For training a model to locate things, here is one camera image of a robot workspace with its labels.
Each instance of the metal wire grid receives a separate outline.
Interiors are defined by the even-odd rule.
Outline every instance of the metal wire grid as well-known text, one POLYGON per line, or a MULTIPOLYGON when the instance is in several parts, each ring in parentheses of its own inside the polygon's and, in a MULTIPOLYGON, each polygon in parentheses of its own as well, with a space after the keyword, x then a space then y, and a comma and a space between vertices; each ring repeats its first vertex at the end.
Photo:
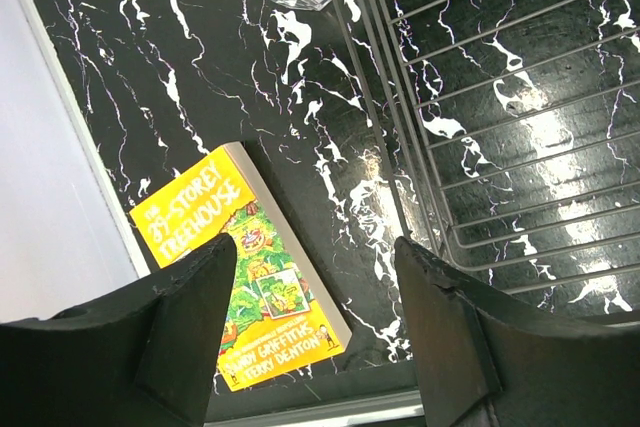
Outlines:
MULTIPOLYGON (((518 264, 523 261, 542 259, 545 257, 551 257, 559 254, 570 254, 572 252, 576 252, 580 250, 591 249, 595 247, 602 247, 602 246, 617 244, 620 242, 640 238, 640 232, 633 232, 625 235, 616 235, 609 238, 595 240, 595 241, 586 242, 582 244, 566 245, 566 246, 561 246, 557 248, 551 248, 546 251, 537 252, 535 254, 522 255, 517 258, 510 258, 510 259, 485 263, 482 265, 465 265, 459 262, 458 260, 456 260, 456 251, 459 252, 460 249, 462 250, 473 249, 483 245, 492 244, 498 241, 512 240, 515 238, 519 238, 523 235, 540 233, 540 232, 564 227, 570 224, 575 224, 575 223, 579 223, 587 220, 595 220, 595 219, 604 218, 614 214, 632 212, 640 209, 640 205, 634 204, 626 207, 605 210, 597 213, 590 213, 580 217, 572 218, 570 220, 562 220, 558 222, 546 223, 543 225, 536 225, 535 227, 519 230, 518 232, 502 235, 500 237, 489 237, 489 238, 485 238, 480 241, 471 242, 471 243, 464 243, 461 240, 459 235, 459 232, 461 231, 461 229, 472 227, 472 226, 480 226, 480 225, 486 224, 487 222, 493 222, 501 218, 513 217, 519 214, 541 211, 549 207, 566 205, 574 201, 587 199, 594 195, 604 195, 604 194, 613 193, 615 191, 620 191, 620 190, 628 189, 631 187, 640 186, 640 181, 627 182, 619 185, 614 185, 611 187, 601 188, 598 190, 591 190, 588 192, 580 193, 578 195, 573 195, 573 196, 562 198, 562 199, 554 199, 549 202, 539 203, 536 205, 520 208, 517 210, 504 212, 499 215, 486 216, 480 219, 475 219, 473 221, 464 222, 464 223, 456 222, 456 220, 454 219, 454 216, 452 215, 452 211, 447 198, 448 193, 454 191, 456 188, 465 186, 467 184, 483 181, 485 179, 489 179, 493 176, 504 174, 506 172, 512 172, 518 169, 523 169, 525 167, 534 166, 536 164, 540 164, 551 159, 575 154, 580 151, 586 151, 588 149, 592 149, 600 145, 610 145, 612 143, 620 142, 622 140, 631 139, 637 136, 638 134, 640 134, 640 131, 638 130, 625 133, 623 135, 606 138, 604 140, 591 142, 587 145, 564 150, 562 152, 558 152, 553 155, 545 156, 542 158, 520 162, 518 164, 511 165, 507 168, 498 169, 494 172, 490 172, 484 175, 480 175, 480 176, 476 176, 473 178, 468 178, 468 179, 464 179, 464 180, 460 180, 452 183, 443 183, 442 178, 440 176, 438 163, 436 161, 436 151, 439 148, 442 148, 446 145, 449 145, 455 142, 460 142, 464 138, 473 138, 474 136, 485 134, 487 132, 498 131, 500 129, 504 129, 510 124, 514 124, 516 122, 522 122, 523 120, 530 119, 535 116, 543 115, 548 112, 557 111, 567 106, 577 104, 585 100, 601 97, 603 95, 606 95, 612 92, 619 92, 621 89, 629 88, 629 87, 640 84, 640 79, 629 81, 613 88, 597 91, 597 92, 583 95, 570 100, 565 100, 555 104, 546 105, 540 110, 530 111, 522 115, 519 115, 517 117, 509 118, 495 125, 483 127, 483 128, 474 130, 472 132, 466 132, 463 135, 455 136, 451 139, 439 140, 437 142, 433 142, 429 139, 427 131, 422 125, 422 119, 420 116, 420 109, 423 107, 436 104, 445 99, 450 99, 466 92, 474 91, 475 89, 478 89, 482 86, 492 84, 497 80, 502 80, 508 77, 515 76, 519 73, 523 73, 528 70, 532 70, 537 67, 543 66, 545 64, 558 61, 565 57, 574 55, 576 53, 595 48, 601 44, 606 44, 607 42, 610 42, 612 40, 620 39, 622 37, 632 35, 638 32, 640 30, 640 27, 623 30, 615 35, 611 35, 603 39, 597 40, 595 42, 582 45, 578 48, 574 48, 569 51, 563 52, 561 54, 555 55, 553 57, 536 62, 527 67, 523 67, 517 70, 512 70, 502 75, 494 76, 488 80, 475 83, 473 85, 458 89, 451 93, 440 95, 436 98, 432 98, 431 100, 428 100, 425 102, 419 102, 417 99, 417 95, 414 90, 414 87, 410 80, 409 68, 412 65, 432 59, 436 56, 442 55, 453 49, 457 49, 459 47, 462 47, 471 42, 480 40, 489 35, 493 35, 500 31, 509 29, 518 24, 521 24, 528 20, 542 16, 546 13, 552 12, 554 10, 557 10, 561 7, 577 2, 579 0, 562 0, 551 6, 537 10, 533 13, 530 13, 518 19, 512 20, 510 22, 503 23, 502 25, 499 25, 495 28, 483 30, 477 35, 465 38, 464 40, 460 40, 451 45, 440 48, 433 52, 429 52, 425 55, 422 55, 412 60, 405 60, 405 58, 403 57, 403 54, 400 48, 400 41, 397 37, 397 33, 394 30, 394 26, 399 22, 407 20, 417 14, 425 12, 429 9, 432 9, 433 7, 441 5, 450 0, 434 0, 426 5, 422 5, 400 16, 391 15, 385 3, 385 0, 358 0, 358 1, 361 3, 361 6, 362 6, 362 18, 363 18, 364 27, 366 29, 367 35, 371 43, 373 56, 376 60, 376 63, 378 64, 378 69, 380 72, 380 78, 382 81, 382 86, 384 89, 386 100, 388 102, 388 105, 390 106, 392 118, 398 132, 398 140, 403 149, 403 152, 405 153, 408 173, 410 177, 414 180, 419 179, 418 174, 422 176, 422 178, 428 180, 426 182, 426 192, 421 191, 422 186, 420 182, 414 181, 413 185, 414 185, 414 188, 416 189, 420 212, 422 214, 422 217, 426 225, 429 227, 428 235, 429 235, 430 244, 432 246, 432 250, 437 251, 441 256, 447 258, 447 260, 452 262, 456 267, 460 268, 461 270, 480 272, 480 271, 486 271, 486 270, 497 268, 497 267, 504 267, 508 265, 518 264), (395 85, 396 87, 395 95, 390 85, 395 85)), ((334 8, 336 9, 336 14, 338 17, 340 27, 342 29, 345 40, 347 42, 349 53, 354 62, 356 74, 358 75, 361 81, 364 100, 374 124, 373 128, 374 128, 374 134, 375 134, 376 140, 378 144, 381 146, 382 164, 383 164, 382 167, 386 173, 386 177, 389 180, 391 180, 393 179, 393 169, 391 166, 390 159, 387 155, 385 141, 382 134, 382 129, 378 121, 375 105, 371 95, 371 90, 369 88, 369 84, 366 79, 366 76, 364 75, 364 69, 358 57, 355 43, 351 38, 351 32, 350 32, 348 23, 345 19, 345 15, 343 11, 344 6, 341 5, 341 0, 334 0, 333 4, 334 4, 334 8)), ((391 188, 394 201, 398 208, 400 224, 401 224, 403 233, 405 236, 410 236, 411 231, 409 229, 409 226, 405 217, 405 213, 403 211, 402 202, 400 200, 400 195, 399 195, 397 186, 395 185, 395 182, 389 182, 389 186, 391 188)), ((538 281, 534 284, 512 287, 510 289, 506 289, 506 291, 512 294, 522 293, 522 292, 533 291, 533 290, 538 290, 542 288, 547 288, 547 287, 552 287, 552 286, 557 286, 557 285, 562 285, 562 284, 567 284, 572 282, 586 281, 590 279, 596 279, 596 278, 610 276, 610 275, 620 275, 623 273, 630 273, 635 271, 640 271, 640 263, 619 266, 617 268, 609 269, 609 270, 601 270, 597 272, 571 275, 563 278, 558 278, 555 280, 538 281)))

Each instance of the cartoon illustration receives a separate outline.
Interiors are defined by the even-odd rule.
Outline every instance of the cartoon illustration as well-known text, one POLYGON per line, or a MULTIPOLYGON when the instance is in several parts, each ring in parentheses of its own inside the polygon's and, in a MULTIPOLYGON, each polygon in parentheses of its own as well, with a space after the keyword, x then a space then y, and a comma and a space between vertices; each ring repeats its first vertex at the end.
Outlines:
POLYGON ((326 325, 320 326, 320 328, 316 332, 316 336, 319 339, 324 339, 327 341, 327 344, 329 345, 329 350, 332 350, 338 347, 336 343, 333 341, 333 339, 331 338, 331 334, 329 334, 329 329, 327 329, 326 325))
POLYGON ((254 281, 260 277, 265 277, 269 274, 277 272, 276 267, 269 262, 265 262, 264 259, 255 259, 249 263, 249 280, 254 281))
POLYGON ((260 207, 258 207, 257 202, 249 202, 245 209, 247 211, 247 215, 256 215, 260 211, 260 207))
POLYGON ((258 252, 267 243, 267 236, 261 228, 255 228, 245 231, 240 240, 242 248, 247 255, 258 252))
POLYGON ((258 287, 272 319, 307 312, 309 304, 294 270, 284 270, 258 279, 258 287))
POLYGON ((238 326, 227 316, 227 322, 224 324, 222 339, 220 340, 220 352, 224 353, 233 347, 238 338, 238 326))

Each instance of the black countertop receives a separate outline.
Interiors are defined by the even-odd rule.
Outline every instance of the black countertop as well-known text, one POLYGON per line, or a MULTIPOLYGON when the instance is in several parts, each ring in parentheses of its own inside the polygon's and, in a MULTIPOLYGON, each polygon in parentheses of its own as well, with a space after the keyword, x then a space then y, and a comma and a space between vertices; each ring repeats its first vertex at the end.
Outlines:
MULTIPOLYGON (((344 1, 353 37, 368 60, 361 12, 354 0, 344 1)), ((486 30, 556 1, 455 0, 419 18, 427 35, 403 32, 404 47, 416 56, 473 35, 480 26, 486 30)), ((294 12, 263 0, 35 2, 123 209, 131 210, 217 146, 242 140, 354 330, 346 354, 260 388, 229 394, 221 377, 216 378, 209 417, 256 414, 415 385, 411 363, 406 362, 411 349, 392 266, 393 240, 400 227, 332 8, 294 12)), ((393 9, 408 11, 425 0, 389 2, 393 9)), ((536 19, 499 38, 456 49, 423 65, 418 90, 428 98, 429 92, 455 90, 635 26, 632 6, 637 2, 582 0, 553 13, 553 22, 536 19)), ((495 120, 494 111, 509 115, 526 107, 526 99, 516 93, 522 89, 533 96, 530 103, 546 104, 589 87, 619 85, 638 73, 639 51, 637 35, 607 44, 606 49, 590 49, 563 60, 562 67, 520 75, 515 78, 518 85, 511 79, 504 88, 490 85, 471 100, 429 108, 425 126, 433 138, 445 138, 486 125, 495 120)), ((378 78, 371 62, 365 67, 372 79, 378 78)), ((496 165, 492 159, 505 154, 511 162, 531 152, 547 155, 596 130, 621 133, 638 128, 637 90, 625 89, 605 99, 604 105, 599 99, 599 106, 586 114, 574 111, 546 118, 538 130, 526 124, 501 132, 485 140, 482 149, 475 141, 452 144, 440 154, 443 178, 456 181, 482 174, 496 165)), ((425 241, 416 220, 412 184, 397 151, 397 132, 379 88, 375 98, 380 100, 379 115, 408 216, 417 240, 425 241)), ((635 163, 639 159, 631 147, 601 152, 601 158, 583 159, 579 165, 609 162, 611 169, 602 179, 624 175, 629 180, 640 176, 635 163)), ((560 192, 563 179, 553 172, 526 175, 524 182, 533 184, 531 192, 546 189, 547 194, 566 196, 560 192)), ((509 190, 512 181, 500 176, 490 186, 479 183, 477 192, 472 185, 452 202, 454 214, 464 220, 517 202, 518 191, 509 190)), ((515 223, 497 229, 514 227, 515 223)), ((555 241, 557 236, 539 239, 542 244, 555 241)), ((506 255, 508 246, 536 252, 536 242, 523 236, 477 255, 506 255)), ((637 245, 624 250, 626 260, 637 261, 637 245)), ((613 255, 603 252, 597 254, 602 259, 613 255)), ((145 254, 153 264, 149 252, 145 254)), ((576 265, 581 260, 529 262, 488 275, 497 286, 508 287, 523 279, 581 272, 576 265)), ((634 282, 635 276, 628 275, 543 289, 521 298, 550 310, 589 315, 637 306, 640 292, 634 282)))

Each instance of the wire rack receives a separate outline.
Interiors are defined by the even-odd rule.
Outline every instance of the wire rack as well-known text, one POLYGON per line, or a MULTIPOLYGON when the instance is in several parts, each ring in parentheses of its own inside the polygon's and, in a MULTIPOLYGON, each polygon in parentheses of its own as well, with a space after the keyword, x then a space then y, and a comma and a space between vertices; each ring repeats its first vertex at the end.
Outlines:
MULTIPOLYGON (((465 153, 468 153, 470 146, 477 145, 477 142, 482 142, 482 139, 490 139, 494 134, 499 134, 502 137, 508 136, 509 129, 522 129, 523 125, 530 126, 535 122, 538 122, 538 125, 540 122, 542 122, 542 125, 549 125, 549 115, 559 115, 569 110, 571 115, 574 116, 591 115, 594 109, 597 110, 597 107, 594 107, 595 103, 599 102, 598 105, 601 106, 607 96, 619 96, 621 92, 625 92, 625 89, 628 90, 640 84, 640 78, 632 80, 626 78, 624 82, 604 88, 594 86, 593 91, 582 92, 570 98, 548 102, 545 102, 544 98, 537 99, 538 103, 535 108, 524 109, 520 112, 509 112, 509 109, 515 110, 513 105, 507 104, 507 109, 503 109, 504 106, 499 106, 501 112, 507 114, 503 115, 499 120, 492 120, 487 125, 478 125, 476 128, 458 132, 445 138, 430 133, 424 122, 425 113, 434 106, 441 106, 445 101, 452 102, 455 105, 456 102, 463 102, 465 98, 472 98, 483 88, 492 88, 496 83, 505 83, 518 78, 522 79, 529 72, 539 72, 541 69, 555 66, 559 62, 563 62, 565 59, 577 54, 601 49, 602 46, 610 45, 621 39, 628 41, 635 36, 640 27, 632 25, 629 28, 621 28, 621 30, 614 32, 612 35, 600 36, 582 45, 569 46, 564 51, 546 56, 526 66, 514 65, 506 69, 506 71, 503 70, 498 75, 490 75, 488 78, 477 80, 468 85, 459 85, 450 92, 442 91, 436 94, 432 92, 430 98, 425 100, 425 96, 420 95, 420 92, 416 89, 415 72, 417 67, 428 65, 436 59, 443 58, 451 53, 463 52, 466 54, 463 49, 472 46, 474 43, 486 41, 497 34, 503 34, 514 28, 523 27, 534 19, 543 22, 548 14, 561 11, 570 6, 576 6, 578 2, 591 2, 591 0, 559 0, 551 5, 530 11, 526 15, 520 15, 513 19, 505 18, 494 27, 479 29, 477 33, 468 35, 460 40, 454 41, 452 36, 449 45, 429 50, 414 58, 408 58, 406 49, 403 49, 404 40, 401 31, 403 29, 406 31, 407 26, 412 21, 420 19, 421 15, 425 15, 432 10, 442 9, 444 5, 452 1, 432 0, 423 5, 412 6, 411 10, 405 13, 390 7, 389 0, 358 0, 362 9, 362 22, 371 45, 371 52, 378 66, 382 90, 394 122, 398 143, 403 152, 406 171, 413 180, 412 184, 416 192, 418 210, 424 224, 427 226, 431 250, 446 258, 459 269, 479 273, 496 268, 515 266, 523 262, 542 262, 544 259, 559 255, 568 255, 571 258, 575 258, 582 252, 606 249, 612 246, 619 246, 624 242, 640 239, 640 228, 633 223, 633 219, 637 218, 637 211, 640 209, 640 203, 634 200, 634 195, 636 194, 634 189, 640 186, 640 178, 631 177, 631 180, 629 180, 629 176, 622 176, 619 181, 612 181, 608 185, 581 182, 581 189, 576 190, 576 188, 573 188, 568 190, 570 195, 567 195, 563 189, 558 188, 556 195, 547 195, 546 197, 544 195, 536 196, 531 192, 514 187, 514 184, 520 181, 526 183, 527 179, 529 179, 528 182, 531 182, 532 177, 527 172, 545 169, 549 162, 555 162, 557 165, 558 163, 569 162, 571 158, 576 156, 587 155, 593 157, 595 152, 600 152, 602 149, 615 152, 612 149, 617 149, 616 146, 623 144, 631 144, 631 148, 633 148, 633 144, 637 142, 637 136, 640 134, 640 126, 631 126, 622 133, 612 133, 611 129, 604 129, 606 135, 600 138, 586 136, 586 140, 582 139, 580 142, 573 139, 574 141, 569 142, 568 145, 566 143, 556 145, 553 149, 546 149, 538 155, 524 156, 520 159, 514 159, 514 156, 508 155, 508 152, 504 150, 500 152, 500 149, 498 149, 498 154, 502 154, 499 155, 499 160, 493 158, 492 162, 487 162, 483 165, 486 169, 482 172, 474 172, 472 175, 464 175, 458 178, 451 174, 452 169, 449 165, 451 162, 447 160, 451 158, 453 150, 462 148, 465 149, 465 153), (510 182, 508 188, 503 190, 510 190, 512 202, 505 206, 498 205, 497 208, 496 205, 492 205, 490 209, 482 210, 468 206, 462 212, 454 211, 451 199, 459 203, 459 199, 467 196, 465 192, 475 188, 486 189, 487 186, 493 185, 493 182, 497 179, 507 179, 510 182), (571 215, 558 215, 558 212, 563 209, 566 211, 572 206, 585 206, 587 204, 588 208, 574 209, 572 211, 577 210, 578 214, 574 212, 571 215), (465 211, 471 212, 474 210, 477 210, 474 212, 475 215, 466 215, 465 211), (626 226, 632 225, 633 228, 627 228, 623 232, 610 229, 607 235, 583 236, 578 240, 575 237, 571 238, 564 235, 569 228, 580 229, 585 225, 594 225, 594 223, 613 222, 614 224, 620 224, 621 222, 616 219, 621 218, 621 216, 627 219, 624 224, 626 226), (516 226, 514 219, 522 221, 525 218, 529 219, 529 223, 525 227, 514 228, 516 226), (496 225, 501 226, 497 229, 497 234, 495 234, 496 225), (497 244, 508 245, 509 242, 513 244, 518 241, 521 242, 522 239, 528 238, 527 236, 540 234, 550 235, 556 242, 547 243, 549 245, 546 247, 538 247, 534 252, 520 249, 517 255, 497 255, 489 260, 487 260, 486 256, 477 254, 483 248, 493 246, 495 250, 497 244)), ((388 149, 383 135, 384 130, 378 121, 378 111, 372 96, 370 82, 365 75, 357 45, 352 39, 351 27, 346 20, 344 5, 341 0, 334 0, 333 4, 356 73, 361 80, 363 97, 374 123, 376 140, 381 146, 382 167, 386 172, 387 179, 390 180, 394 178, 394 166, 387 154, 388 149)), ((420 22, 415 22, 413 28, 419 30, 420 25, 422 25, 420 22)), ((609 158, 606 155, 596 157, 598 159, 596 163, 604 169, 603 172, 610 172, 615 165, 619 165, 616 162, 620 159, 616 158, 615 155, 609 158)), ((457 167, 458 170, 462 170, 459 162, 457 167)), ((406 236, 410 236, 411 226, 407 220, 406 210, 403 208, 401 193, 396 182, 390 182, 389 186, 398 207, 403 233, 406 236)), ((546 287, 640 271, 640 262, 630 261, 623 264, 616 262, 614 259, 614 262, 607 265, 608 268, 599 268, 590 272, 574 271, 562 277, 539 277, 526 285, 511 285, 504 290, 512 294, 523 293, 546 287)))

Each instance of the dish rack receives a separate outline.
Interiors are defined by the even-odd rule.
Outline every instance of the dish rack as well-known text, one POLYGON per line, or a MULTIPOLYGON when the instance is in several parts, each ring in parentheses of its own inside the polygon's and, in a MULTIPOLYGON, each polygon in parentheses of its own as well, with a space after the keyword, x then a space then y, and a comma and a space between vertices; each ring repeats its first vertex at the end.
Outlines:
MULTIPOLYGON (((363 50, 352 38, 354 26, 343 0, 333 1, 373 122, 385 178, 395 180, 388 185, 403 234, 410 237, 419 225, 426 226, 433 252, 490 282, 498 269, 534 265, 525 282, 520 278, 515 284, 496 285, 511 294, 640 271, 640 257, 634 257, 638 248, 633 246, 640 239, 640 174, 634 166, 640 125, 624 116, 617 126, 613 121, 624 110, 620 107, 624 102, 635 102, 632 88, 640 84, 640 76, 631 78, 626 71, 623 75, 621 67, 618 78, 603 74, 593 82, 596 85, 581 91, 571 80, 580 78, 571 75, 593 71, 591 64, 584 67, 588 55, 605 62, 612 58, 607 56, 617 55, 620 42, 625 48, 640 46, 640 27, 627 16, 626 24, 619 22, 614 28, 616 19, 602 20, 607 14, 600 1, 530 0, 518 15, 509 11, 488 23, 482 21, 483 11, 474 0, 420 0, 406 12, 394 0, 358 0, 380 86, 373 86, 375 79, 365 75, 363 50), (479 16, 475 32, 454 36, 452 29, 447 31, 443 16, 454 2, 466 2, 469 16, 479 16), (554 52, 539 49, 531 61, 499 42, 509 32, 527 35, 527 29, 546 23, 550 15, 572 15, 576 8, 591 9, 587 17, 593 34, 585 35, 578 45, 566 42, 559 49, 556 45, 554 52), (598 19, 606 28, 595 23, 598 19), (423 42, 426 47, 414 48, 412 35, 436 32, 435 27, 450 34, 446 42, 423 42), (502 49, 506 67, 485 71, 480 60, 483 48, 502 49), (452 55, 468 61, 468 69, 449 73, 455 82, 442 82, 442 76, 438 81, 435 72, 442 71, 438 61, 448 65, 452 55), (467 75, 467 70, 474 74, 467 75), (551 74, 564 87, 534 82, 551 74), (607 79, 611 82, 602 85, 607 79), (509 91, 510 85, 516 87, 509 91), (554 94, 563 88, 568 94, 564 98, 554 94), (393 140, 381 125, 376 89, 384 96, 384 112, 391 115, 393 140), (460 111, 474 114, 465 119, 446 113, 460 111), (581 122, 577 133, 567 127, 574 121, 581 122), (439 122, 447 128, 439 127, 439 122), (528 143, 516 145, 513 139, 528 143), (401 152, 401 166, 392 161, 393 142, 401 152), (492 151, 490 158, 485 156, 487 149, 492 151), (460 154, 455 168, 454 154, 460 154), (397 176, 405 171, 415 202, 408 199, 397 176), (544 241, 534 245, 534 238, 544 241), (573 267, 554 271, 556 261, 573 267), (588 267, 580 269, 579 263, 588 267)), ((552 40, 563 44, 562 39, 559 33, 552 40)), ((531 42, 539 40, 534 36, 531 42)))

